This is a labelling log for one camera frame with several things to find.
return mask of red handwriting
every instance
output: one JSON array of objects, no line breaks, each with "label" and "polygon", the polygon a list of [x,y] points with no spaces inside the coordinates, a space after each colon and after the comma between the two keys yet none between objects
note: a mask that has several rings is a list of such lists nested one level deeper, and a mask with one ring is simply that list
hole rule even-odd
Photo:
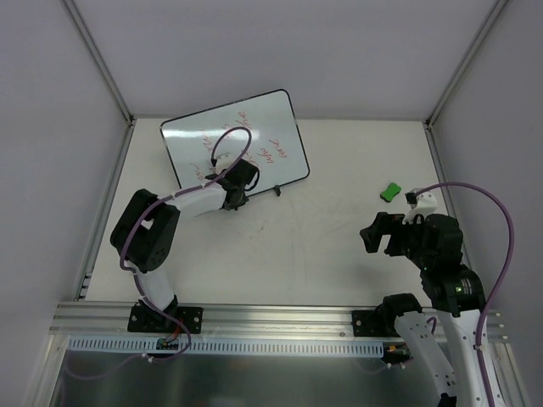
[{"label": "red handwriting", "polygon": [[279,153],[279,157],[281,157],[282,159],[286,159],[287,158],[287,153],[285,153],[285,150],[283,150],[282,148],[279,147],[279,140],[275,139],[275,140],[268,140],[268,142],[270,142],[271,144],[273,144],[273,147],[277,150],[277,152]]},{"label": "red handwriting", "polygon": [[258,168],[260,172],[262,172],[262,170],[260,169],[260,166],[259,166],[258,163],[255,161],[255,158],[254,158],[251,154],[249,154],[249,152],[246,152],[246,153],[244,154],[244,156],[247,157],[247,161],[249,161],[252,165],[254,165],[256,168]]},{"label": "red handwriting", "polygon": [[268,153],[268,150],[266,150],[265,148],[261,148],[260,151],[261,153],[257,155],[260,155],[261,157],[266,157],[266,164],[273,164],[273,157],[270,153]]},{"label": "red handwriting", "polygon": [[245,115],[245,112],[238,112],[238,116],[239,116],[240,119],[243,119],[243,121],[237,119],[236,123],[239,123],[243,127],[247,127],[249,130],[253,130],[251,128],[251,124],[249,123],[249,120],[247,119],[247,117]]},{"label": "red handwriting", "polygon": [[213,150],[213,142],[209,137],[207,137],[203,130],[201,131],[204,134],[204,142],[202,144],[204,144],[204,147],[206,147],[208,151]]},{"label": "red handwriting", "polygon": [[204,174],[202,174],[202,172],[200,171],[200,167],[198,167],[196,164],[194,163],[189,163],[192,167],[194,167],[194,169],[196,170],[196,177],[198,178],[198,181],[202,181],[205,179],[205,176]]}]

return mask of cable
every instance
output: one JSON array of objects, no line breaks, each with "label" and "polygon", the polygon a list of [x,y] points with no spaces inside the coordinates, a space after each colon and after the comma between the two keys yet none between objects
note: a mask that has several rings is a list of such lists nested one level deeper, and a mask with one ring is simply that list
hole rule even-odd
[{"label": "cable", "polygon": [[223,179],[228,174],[228,172],[230,172],[230,170],[232,170],[232,168],[234,168],[239,163],[239,161],[241,161],[242,157],[245,155],[245,153],[247,153],[247,150],[249,150],[249,146],[250,146],[251,142],[253,141],[253,135],[252,135],[251,131],[249,129],[247,129],[246,127],[242,127],[242,126],[233,127],[231,129],[228,129],[227,131],[225,131],[222,134],[222,136],[219,137],[219,139],[215,143],[215,146],[213,147],[213,150],[211,151],[211,159],[213,160],[215,158],[215,151],[216,151],[217,146],[219,145],[219,143],[228,134],[232,133],[233,131],[237,131],[237,130],[243,130],[243,131],[247,132],[247,136],[248,136],[247,137],[247,144],[245,145],[245,147],[242,150],[241,154],[239,154],[239,156],[237,156],[237,158],[235,160],[233,160],[233,162],[230,164],[230,166],[228,168],[226,168],[224,171],[222,171],[222,173],[220,173],[216,178],[213,178],[211,181],[205,183],[203,186],[197,186],[197,187],[190,187],[190,188],[187,188],[187,189],[182,189],[182,190],[177,191],[176,193],[174,193],[172,195],[168,195],[167,197],[164,197],[162,199],[157,199],[155,202],[150,204],[143,211],[143,213],[140,215],[140,217],[136,220],[136,223],[134,224],[134,226],[130,230],[130,233],[128,233],[128,237],[126,238],[125,244],[124,244],[122,250],[120,251],[119,266],[121,267],[122,270],[130,271],[133,274],[134,283],[136,284],[136,288],[139,291],[140,295],[142,296],[142,301],[150,309],[152,309],[154,312],[156,312],[159,315],[165,317],[167,320],[173,321],[174,323],[179,325],[179,327],[181,327],[181,329],[187,334],[187,339],[188,339],[187,345],[184,348],[182,348],[181,350],[179,350],[179,352],[173,354],[171,357],[161,359],[160,361],[173,360],[173,359],[176,359],[179,356],[181,356],[181,354],[186,352],[191,347],[192,338],[190,336],[190,332],[188,331],[188,329],[185,327],[185,325],[182,322],[178,321],[176,318],[172,317],[171,315],[166,314],[161,309],[158,309],[147,298],[145,292],[143,291],[143,288],[142,288],[142,285],[141,285],[141,283],[139,281],[139,278],[137,276],[137,270],[134,267],[125,264],[126,253],[128,252],[128,248],[130,247],[130,243],[132,242],[132,239],[134,238],[134,235],[136,234],[136,231],[137,231],[138,227],[142,224],[142,222],[145,220],[145,218],[147,218],[148,214],[150,214],[153,211],[154,208],[156,208],[157,206],[159,206],[161,204],[169,202],[174,198],[179,198],[182,195],[185,195],[187,193],[198,191],[199,189],[204,189],[206,187],[209,187],[209,186],[217,183],[218,181]]},{"label": "cable", "polygon": [[[219,139],[216,141],[215,146],[213,147],[213,150],[211,152],[211,159],[214,159],[216,148],[219,145],[219,143],[224,139],[224,137],[226,137],[228,134],[232,133],[233,131],[237,131],[237,130],[243,130],[243,131],[247,132],[247,144],[245,145],[245,147],[242,150],[241,154],[239,154],[239,156],[230,164],[230,166],[228,168],[226,168],[224,171],[222,171],[222,173],[220,173],[216,178],[214,178],[211,181],[205,183],[204,185],[197,186],[197,187],[190,187],[190,188],[187,188],[187,189],[182,189],[182,190],[177,191],[177,192],[175,192],[175,193],[173,193],[171,195],[168,195],[167,197],[157,199],[155,202],[150,204],[143,211],[143,213],[140,215],[140,217],[136,220],[136,223],[134,223],[134,226],[130,230],[130,233],[128,233],[128,237],[126,238],[125,244],[124,244],[124,246],[123,246],[123,248],[122,248],[122,250],[120,252],[119,266],[121,267],[122,270],[127,270],[127,271],[130,271],[132,273],[132,276],[134,278],[134,283],[136,284],[136,288],[137,288],[138,292],[140,293],[140,295],[142,296],[142,301],[150,309],[152,309],[154,312],[156,312],[157,314],[163,316],[167,320],[173,321],[187,335],[187,344],[183,348],[181,348],[178,352],[174,353],[172,356],[168,356],[168,357],[165,357],[165,358],[160,358],[160,359],[155,359],[155,358],[152,358],[152,357],[148,358],[149,362],[166,362],[166,361],[174,360],[174,359],[180,357],[182,354],[187,352],[187,350],[189,350],[190,347],[192,346],[192,337],[190,335],[190,331],[187,329],[187,327],[181,321],[179,321],[178,319],[174,318],[171,315],[166,314],[164,311],[159,309],[156,305],[154,305],[149,300],[149,298],[147,297],[147,295],[143,291],[143,287],[142,287],[142,285],[141,285],[141,283],[139,281],[139,278],[137,276],[136,268],[134,268],[134,267],[132,267],[130,265],[126,265],[126,263],[125,263],[125,261],[126,261],[126,253],[128,252],[128,248],[130,247],[130,243],[132,242],[132,239],[134,238],[134,235],[136,234],[137,229],[139,228],[139,226],[142,224],[142,222],[145,220],[145,218],[148,216],[148,214],[151,213],[151,211],[153,209],[155,209],[157,206],[159,206],[161,204],[164,204],[166,202],[171,201],[172,199],[179,198],[182,195],[185,195],[187,193],[198,191],[199,189],[204,189],[206,187],[209,187],[209,186],[217,183],[218,181],[223,179],[228,174],[228,172],[230,172],[230,170],[239,163],[239,161],[241,161],[242,157],[245,155],[245,153],[247,153],[247,150],[249,150],[249,146],[250,146],[251,142],[253,141],[253,135],[252,135],[251,131],[249,129],[247,129],[246,127],[242,127],[242,126],[233,127],[231,129],[228,129],[227,131],[225,131],[222,134],[222,136],[219,137]],[[98,379],[102,379],[102,378],[108,376],[110,373],[112,373],[114,371],[117,371],[122,366],[126,365],[128,362],[130,362],[130,361],[132,361],[134,359],[137,359],[137,358],[142,358],[142,357],[143,358],[147,357],[147,354],[134,354],[134,355],[126,358],[122,362],[120,362],[117,366],[113,367],[109,371],[106,371],[105,373],[102,373],[102,374],[99,374],[99,375],[94,375],[94,376],[82,376],[82,375],[78,375],[77,373],[73,372],[71,370],[71,368],[69,367],[68,362],[69,362],[70,354],[68,354],[68,357],[66,358],[66,361],[64,362],[64,371],[69,376],[72,376],[77,380],[84,380],[84,381],[98,380]]]},{"label": "cable", "polygon": [[426,320],[426,323],[429,324],[430,322],[432,322],[432,335],[434,335],[435,327],[438,325],[438,319],[435,316],[430,316]]},{"label": "cable", "polygon": [[410,358],[410,359],[406,360],[405,362],[400,362],[400,363],[394,363],[394,364],[385,363],[384,365],[382,365],[381,367],[377,368],[374,371],[369,371],[365,367],[362,367],[362,365],[359,363],[358,360],[354,360],[354,363],[355,363],[356,368],[359,371],[361,371],[365,375],[373,376],[373,375],[378,375],[379,373],[383,373],[384,371],[389,371],[390,369],[392,369],[395,366],[400,367],[403,370],[403,369],[405,369],[406,365],[411,363],[412,361],[413,361],[413,358]]},{"label": "cable", "polygon": [[512,218],[506,206],[500,201],[500,199],[498,199],[496,196],[486,191],[485,189],[481,187],[477,187],[473,184],[468,184],[466,182],[455,182],[455,181],[440,182],[438,184],[434,184],[430,187],[426,187],[426,188],[421,189],[420,191],[415,192],[415,196],[420,195],[421,193],[431,191],[435,188],[442,188],[442,187],[464,187],[467,189],[472,189],[477,192],[481,192],[483,195],[485,195],[486,197],[494,201],[496,205],[498,205],[501,212],[505,216],[506,222],[507,222],[507,229],[509,231],[509,244],[507,245],[506,259],[503,263],[503,267],[501,267],[500,275],[498,276],[494,286],[492,287],[492,290],[490,291],[489,297],[486,300],[486,303],[484,304],[483,310],[481,311],[481,315],[477,322],[477,330],[475,331],[475,345],[477,346],[477,359],[479,360],[481,376],[483,377],[484,390],[486,392],[486,397],[489,400],[489,407],[495,407],[494,395],[492,394],[492,387],[490,386],[489,374],[486,368],[486,364],[484,363],[484,354],[483,354],[483,350],[481,349],[481,345],[482,345],[482,339],[483,339],[484,322],[486,321],[486,317],[488,316],[490,312],[490,305],[492,304],[492,301],[494,300],[496,294],[500,290],[501,284],[503,283],[503,280],[505,279],[506,274],[509,271],[509,265],[511,264],[512,251],[515,246],[515,231],[513,228]]}]

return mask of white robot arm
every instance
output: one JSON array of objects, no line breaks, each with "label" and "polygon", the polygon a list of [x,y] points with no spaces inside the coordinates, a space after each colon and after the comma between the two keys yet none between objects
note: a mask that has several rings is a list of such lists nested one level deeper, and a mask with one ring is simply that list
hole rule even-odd
[{"label": "white robot arm", "polygon": [[[424,292],[443,325],[451,363],[431,334],[427,318],[412,294],[385,297],[365,324],[386,332],[396,332],[411,350],[415,363],[424,365],[428,388],[433,389],[439,407],[505,407],[490,357],[486,323],[482,344],[475,335],[484,307],[483,286],[479,277],[462,264],[462,231],[458,222],[446,215],[434,215],[435,196],[429,192],[407,194],[411,211],[406,215],[378,213],[375,221],[361,231],[368,253],[378,250],[381,237],[390,235],[385,253],[406,256],[421,271]],[[486,369],[479,366],[478,352]],[[484,377],[492,389],[487,397]]]}]

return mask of black whiteboard frame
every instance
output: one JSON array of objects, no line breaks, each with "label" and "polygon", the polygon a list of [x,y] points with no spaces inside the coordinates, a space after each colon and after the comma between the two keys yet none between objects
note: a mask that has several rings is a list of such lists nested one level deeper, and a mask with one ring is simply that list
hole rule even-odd
[{"label": "black whiteboard frame", "polygon": [[[181,185],[181,181],[179,180],[179,175],[177,174],[176,166],[173,164],[173,159],[172,159],[171,154],[170,154],[170,149],[168,148],[168,143],[166,142],[166,139],[164,137],[164,133],[162,132],[162,126],[165,125],[166,123],[170,123],[170,122],[175,121],[175,120],[185,119],[185,118],[190,117],[190,116],[195,116],[196,114],[201,114],[201,113],[209,112],[210,110],[224,108],[226,106],[231,106],[231,105],[236,104],[236,103],[245,102],[245,101],[250,100],[250,99],[260,98],[262,96],[270,95],[270,94],[275,93],[275,92],[284,92],[287,95],[288,104],[290,105],[290,111],[292,112],[292,116],[293,116],[293,119],[294,119],[294,124],[296,125],[296,131],[298,132],[299,144],[302,147],[302,151],[304,153],[305,165],[307,166],[307,174],[305,176],[302,176],[301,178],[297,178],[295,180],[285,182],[283,184],[278,184],[278,185],[280,187],[284,187],[285,185],[289,185],[289,184],[292,184],[292,183],[297,182],[297,181],[302,181],[302,180],[304,180],[305,178],[307,178],[310,175],[311,168],[309,166],[309,161],[307,160],[307,154],[305,152],[305,147],[304,147],[304,142],[302,141],[302,136],[299,133],[298,121],[296,120],[296,114],[294,114],[294,106],[292,105],[292,99],[290,98],[290,94],[287,92],[287,90],[281,88],[281,89],[276,89],[275,91],[270,91],[270,92],[266,92],[266,93],[261,93],[260,95],[251,96],[249,98],[240,99],[240,100],[237,100],[235,102],[221,104],[219,106],[215,106],[214,108],[200,110],[199,112],[195,112],[195,113],[191,113],[191,114],[185,114],[183,116],[175,117],[173,119],[168,119],[168,120],[162,122],[160,124],[160,136],[162,137],[162,142],[164,143],[164,146],[166,148],[166,152],[168,153],[168,159],[170,159],[171,168],[173,169],[173,172],[174,172],[174,174],[176,176],[177,185],[179,185],[180,189],[183,189],[183,186]],[[263,191],[255,192],[255,193],[248,193],[247,196],[248,197],[253,197],[253,196],[259,195],[259,194],[261,194],[263,192],[271,191],[272,189],[273,189],[273,187],[265,189]]]}]

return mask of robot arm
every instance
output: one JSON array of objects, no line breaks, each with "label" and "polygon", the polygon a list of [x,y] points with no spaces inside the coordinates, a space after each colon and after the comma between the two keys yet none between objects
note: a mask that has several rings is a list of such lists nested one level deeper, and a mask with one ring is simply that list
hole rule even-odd
[{"label": "robot arm", "polygon": [[[213,180],[229,167],[233,163],[231,157],[231,154],[217,157],[212,163],[216,172],[207,178]],[[126,262],[136,271],[135,282],[140,292],[145,293],[156,309],[176,318],[177,298],[168,282],[164,262],[171,250],[179,221],[218,209],[238,210],[249,201],[245,191],[255,178],[258,180],[257,174],[258,169],[254,165],[240,159],[217,183],[158,204],[137,228],[126,252]],[[132,196],[110,238],[119,255],[137,220],[158,200],[157,195],[146,189]],[[135,307],[139,307],[139,312],[144,310],[148,320],[145,325],[152,325],[156,332],[172,330],[172,321],[148,307],[144,301],[140,300]]]},{"label": "robot arm", "polygon": [[406,256],[419,268],[424,292],[438,310],[444,327],[452,367],[431,335],[421,307],[412,294],[385,297],[367,323],[385,326],[406,341],[415,363],[425,365],[427,383],[434,390],[435,405],[440,407],[490,405],[477,357],[477,352],[482,352],[489,367],[486,374],[494,405],[503,407],[486,326],[482,346],[475,346],[484,292],[479,277],[461,263],[463,235],[458,222],[446,215],[432,214],[437,205],[431,194],[416,198],[407,195],[411,204],[407,216],[380,212],[372,225],[360,234],[368,253],[376,253],[382,236],[390,235],[385,253]]}]

